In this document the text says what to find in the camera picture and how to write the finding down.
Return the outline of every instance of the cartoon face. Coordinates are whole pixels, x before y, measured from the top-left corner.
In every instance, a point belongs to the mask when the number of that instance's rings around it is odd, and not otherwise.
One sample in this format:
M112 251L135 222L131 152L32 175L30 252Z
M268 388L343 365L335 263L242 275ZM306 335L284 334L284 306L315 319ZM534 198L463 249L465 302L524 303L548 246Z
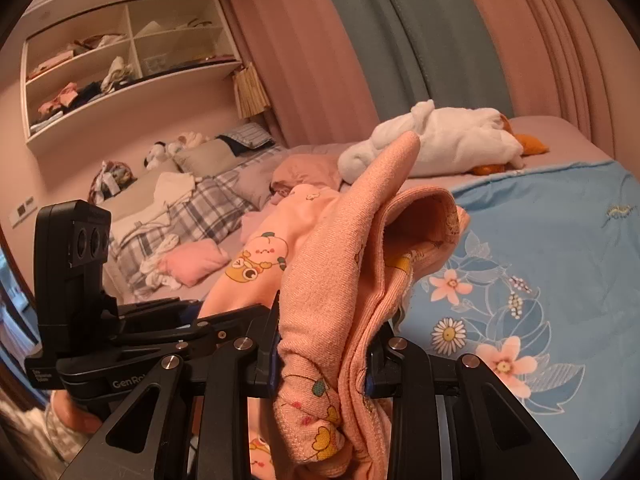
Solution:
M288 253L286 241L274 233L263 233L249 240L244 250L226 268L225 274L238 283L252 282L271 267L284 270Z

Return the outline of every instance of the wall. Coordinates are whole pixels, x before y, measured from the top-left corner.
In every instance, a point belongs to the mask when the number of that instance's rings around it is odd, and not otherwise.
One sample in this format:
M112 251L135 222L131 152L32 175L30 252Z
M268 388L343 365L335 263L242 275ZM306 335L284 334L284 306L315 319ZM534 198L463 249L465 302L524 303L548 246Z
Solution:
M102 160L120 160L135 175L156 140L174 140L181 132L215 134L240 122L230 78L182 88L152 103L130 104L118 116L77 132L68 144L36 158L24 143L20 115L19 63L0 54L0 226L20 272L33 290L33 230L36 213L15 229L9 212L28 196L38 208L86 199Z

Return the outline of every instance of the blue floral fabric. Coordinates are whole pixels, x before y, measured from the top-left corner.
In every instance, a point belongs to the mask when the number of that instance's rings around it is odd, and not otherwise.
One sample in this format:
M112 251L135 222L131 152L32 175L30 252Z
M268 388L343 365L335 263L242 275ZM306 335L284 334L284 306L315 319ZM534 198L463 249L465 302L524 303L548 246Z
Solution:
M599 480L640 420L640 184L605 162L492 175L454 196L469 229L396 332L480 356L579 477Z

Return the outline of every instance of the pink pillow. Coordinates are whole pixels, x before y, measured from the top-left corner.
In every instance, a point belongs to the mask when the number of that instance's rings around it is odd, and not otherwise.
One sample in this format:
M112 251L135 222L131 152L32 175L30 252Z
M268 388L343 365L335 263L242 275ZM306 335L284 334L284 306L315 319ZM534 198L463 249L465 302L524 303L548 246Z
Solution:
M211 238L178 245L158 262L158 271L170 274L180 283L193 286L230 261L224 249Z
M341 182L337 155L291 155L273 172L271 188L287 196L298 184L338 190Z

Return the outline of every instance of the light switch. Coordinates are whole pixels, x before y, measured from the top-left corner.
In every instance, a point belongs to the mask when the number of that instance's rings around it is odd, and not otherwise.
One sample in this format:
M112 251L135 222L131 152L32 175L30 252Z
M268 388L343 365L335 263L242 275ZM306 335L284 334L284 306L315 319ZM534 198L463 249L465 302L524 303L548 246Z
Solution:
M36 201L33 196L30 196L9 214L9 222L11 222L11 226L16 227L34 211L36 211Z

